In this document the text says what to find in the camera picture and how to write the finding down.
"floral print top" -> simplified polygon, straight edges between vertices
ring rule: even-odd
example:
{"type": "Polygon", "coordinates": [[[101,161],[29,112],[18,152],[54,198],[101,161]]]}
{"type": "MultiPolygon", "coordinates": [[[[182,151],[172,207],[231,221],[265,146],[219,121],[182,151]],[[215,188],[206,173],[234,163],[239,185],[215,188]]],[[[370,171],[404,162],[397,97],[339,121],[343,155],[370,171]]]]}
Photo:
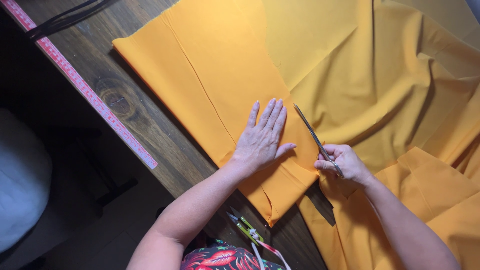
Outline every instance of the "floral print top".
{"type": "MultiPolygon", "coordinates": [[[[262,260],[265,270],[285,270],[282,266],[262,260]]],[[[248,250],[234,247],[222,240],[187,254],[180,270],[259,270],[258,259],[248,250]]]]}

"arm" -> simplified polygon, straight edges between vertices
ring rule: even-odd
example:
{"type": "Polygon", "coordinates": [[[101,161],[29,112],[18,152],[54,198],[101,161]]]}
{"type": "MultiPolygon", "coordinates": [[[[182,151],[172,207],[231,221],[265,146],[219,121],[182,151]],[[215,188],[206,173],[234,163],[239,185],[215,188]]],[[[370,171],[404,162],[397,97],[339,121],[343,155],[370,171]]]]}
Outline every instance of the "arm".
{"type": "Polygon", "coordinates": [[[282,100],[271,100],[255,125],[259,107],[257,101],[232,158],[165,208],[139,243],[127,270],[179,269],[185,247],[238,184],[296,147],[278,147],[287,116],[282,100]]]}
{"type": "MultiPolygon", "coordinates": [[[[440,237],[368,171],[350,146],[325,145],[324,148],[345,179],[362,187],[390,245],[407,270],[460,270],[459,263],[440,237]]],[[[332,163],[321,155],[314,166],[335,173],[332,163]]]]}

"scissors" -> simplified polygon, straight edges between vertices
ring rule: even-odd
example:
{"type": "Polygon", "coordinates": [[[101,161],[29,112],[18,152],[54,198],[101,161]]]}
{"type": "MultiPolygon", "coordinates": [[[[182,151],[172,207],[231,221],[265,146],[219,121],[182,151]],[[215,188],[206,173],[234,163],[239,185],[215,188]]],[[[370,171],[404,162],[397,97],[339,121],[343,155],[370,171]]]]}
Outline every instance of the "scissors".
{"type": "Polygon", "coordinates": [[[333,161],[333,160],[330,158],[330,156],[328,156],[327,151],[325,151],[325,148],[322,146],[322,143],[320,143],[320,141],[318,140],[317,135],[315,134],[315,132],[313,132],[312,127],[311,127],[310,124],[308,123],[308,121],[307,121],[307,119],[305,118],[305,116],[303,116],[303,113],[300,111],[300,108],[299,108],[295,103],[293,103],[293,105],[295,106],[295,108],[296,108],[297,111],[299,112],[300,117],[302,118],[303,122],[305,122],[305,125],[307,125],[307,128],[308,128],[308,130],[310,131],[310,134],[312,135],[313,139],[315,140],[315,142],[316,142],[316,143],[318,144],[318,146],[320,147],[320,152],[322,153],[322,155],[323,155],[323,157],[325,158],[325,160],[331,162],[331,163],[335,166],[338,176],[340,176],[340,177],[343,178],[342,170],[341,170],[340,167],[335,163],[335,161],[333,161]]]}
{"type": "Polygon", "coordinates": [[[230,206],[230,209],[232,209],[232,212],[233,212],[233,215],[228,213],[227,212],[227,215],[228,217],[233,221],[233,223],[235,223],[235,225],[237,227],[240,228],[240,230],[246,234],[250,240],[255,244],[255,245],[258,245],[257,243],[257,240],[255,240],[254,236],[258,236],[258,240],[259,241],[264,241],[264,238],[261,237],[257,232],[256,230],[250,225],[250,223],[248,223],[248,221],[237,211],[235,210],[233,207],[230,206]]]}

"tape measure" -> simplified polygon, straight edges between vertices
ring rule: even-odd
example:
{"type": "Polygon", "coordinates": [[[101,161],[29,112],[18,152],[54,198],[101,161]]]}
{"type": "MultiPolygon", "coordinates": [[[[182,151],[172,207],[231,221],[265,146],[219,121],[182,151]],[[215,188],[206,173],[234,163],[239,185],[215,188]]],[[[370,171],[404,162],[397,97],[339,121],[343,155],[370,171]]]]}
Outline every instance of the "tape measure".
{"type": "MultiPolygon", "coordinates": [[[[10,11],[10,13],[20,22],[20,24],[28,31],[36,24],[23,11],[23,9],[14,0],[0,0],[0,2],[10,11]]],[[[127,143],[128,146],[150,167],[155,168],[158,163],[150,156],[143,146],[133,137],[128,129],[118,120],[118,118],[110,111],[105,103],[97,96],[97,94],[88,86],[85,80],[70,65],[60,51],[47,38],[43,37],[37,41],[43,51],[63,70],[65,75],[70,79],[73,85],[87,99],[92,107],[107,121],[110,127],[127,143]]]]}

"wooden table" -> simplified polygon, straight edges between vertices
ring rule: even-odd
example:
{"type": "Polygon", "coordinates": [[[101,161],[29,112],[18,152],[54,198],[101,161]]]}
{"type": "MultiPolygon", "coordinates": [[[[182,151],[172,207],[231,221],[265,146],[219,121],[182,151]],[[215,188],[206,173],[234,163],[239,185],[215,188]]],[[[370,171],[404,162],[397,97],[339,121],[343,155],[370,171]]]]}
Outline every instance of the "wooden table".
{"type": "MultiPolygon", "coordinates": [[[[38,25],[83,0],[17,0],[38,25]]],[[[152,170],[161,184],[178,197],[217,169],[165,105],[154,95],[111,41],[127,37],[170,7],[172,0],[113,0],[99,12],[49,36],[52,43],[97,95],[158,162],[152,170]]],[[[331,206],[318,184],[309,196],[332,220],[331,206]]],[[[326,269],[312,237],[293,206],[273,228],[237,190],[210,220],[205,231],[236,246],[250,247],[247,237],[227,218],[228,205],[238,209],[259,229],[265,241],[282,252],[292,269],[326,269]]],[[[270,252],[265,259],[279,262],[270,252]]]]}

